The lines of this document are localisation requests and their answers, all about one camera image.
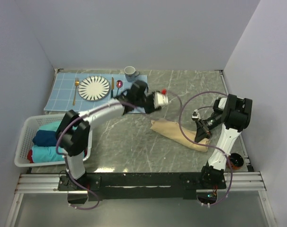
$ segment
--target folded towel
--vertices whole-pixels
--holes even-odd
[[[200,146],[200,145],[196,145],[194,143],[191,143],[190,141],[188,141],[182,134],[181,131],[179,129],[179,124],[177,122],[170,122],[167,121],[165,119],[160,119],[157,121],[152,120],[152,127],[150,129],[152,129],[155,132],[158,132],[159,134],[172,139],[188,148],[194,149],[194,150],[198,150],[198,151],[202,151],[202,152],[206,152],[208,150],[208,147],[204,147],[204,146]],[[196,136],[196,131],[190,131],[185,129],[184,127],[182,127],[182,129],[184,130],[186,136],[188,136],[190,139],[194,140],[195,136]],[[210,140],[207,138],[204,138],[203,140],[201,140],[199,143],[201,144],[209,144]]]
[[[63,152],[61,148],[58,148],[58,151],[60,153]],[[64,161],[64,158],[62,155],[56,153],[55,147],[39,147],[34,145],[32,147],[32,160],[34,163],[59,162]]]
[[[54,147],[57,139],[54,131],[38,130],[32,142],[40,147]]]
[[[61,121],[52,122],[39,127],[38,130],[57,131]]]

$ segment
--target red spoon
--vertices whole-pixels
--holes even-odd
[[[116,87],[118,88],[116,96],[118,95],[118,91],[122,86],[123,86],[123,82],[121,80],[116,81]]]

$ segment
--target gold knife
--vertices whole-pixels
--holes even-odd
[[[112,83],[111,83],[111,98],[113,98],[113,90],[114,90],[114,78],[112,77]]]

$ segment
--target black metal base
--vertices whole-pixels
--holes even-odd
[[[87,174],[89,187],[100,198],[145,199],[145,198],[183,198],[196,199],[196,190],[206,188],[200,181],[201,173],[91,173]],[[224,177],[217,185],[225,189]],[[80,190],[67,176],[61,176],[59,191]],[[89,194],[89,200],[96,198]]]

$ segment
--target striped plate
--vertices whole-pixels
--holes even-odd
[[[78,86],[79,95],[88,101],[101,100],[107,96],[109,91],[109,81],[101,76],[87,77]]]

